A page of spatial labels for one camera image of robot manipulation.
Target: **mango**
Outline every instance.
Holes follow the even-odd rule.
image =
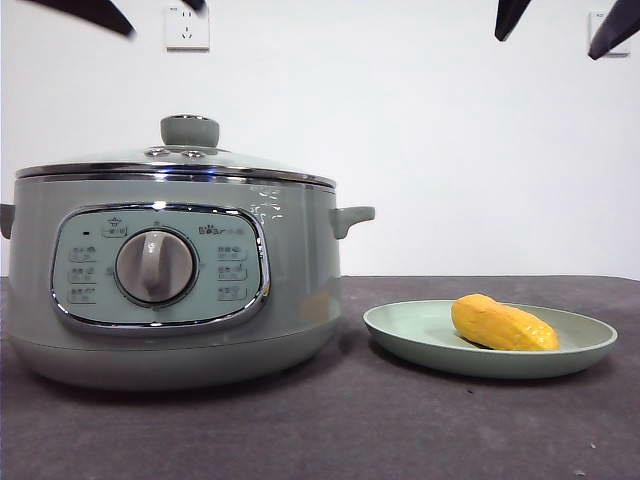
[[[456,330],[467,340],[496,350],[557,350],[558,335],[548,323],[519,308],[474,293],[451,305]]]

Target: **pot base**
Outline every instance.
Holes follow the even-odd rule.
[[[10,337],[35,372],[103,390],[162,391],[223,385],[275,373],[306,360],[333,335],[336,322],[256,342],[175,350],[78,350]]]

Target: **pot lid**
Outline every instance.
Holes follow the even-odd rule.
[[[160,122],[165,145],[82,157],[18,170],[18,178],[69,174],[150,173],[284,180],[335,188],[333,180],[295,171],[279,162],[217,148],[220,126],[200,115],[173,115]]]

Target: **electrical socket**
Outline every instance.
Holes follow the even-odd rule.
[[[167,50],[209,50],[209,9],[196,13],[187,6],[165,10],[164,41]]]

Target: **green plate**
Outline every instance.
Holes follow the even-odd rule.
[[[507,304],[533,313],[558,333],[553,351],[491,350],[468,342],[451,321],[452,300],[382,305],[364,314],[373,338],[410,362],[445,372],[487,378],[546,378],[578,372],[600,361],[618,334],[609,325],[577,313]]]

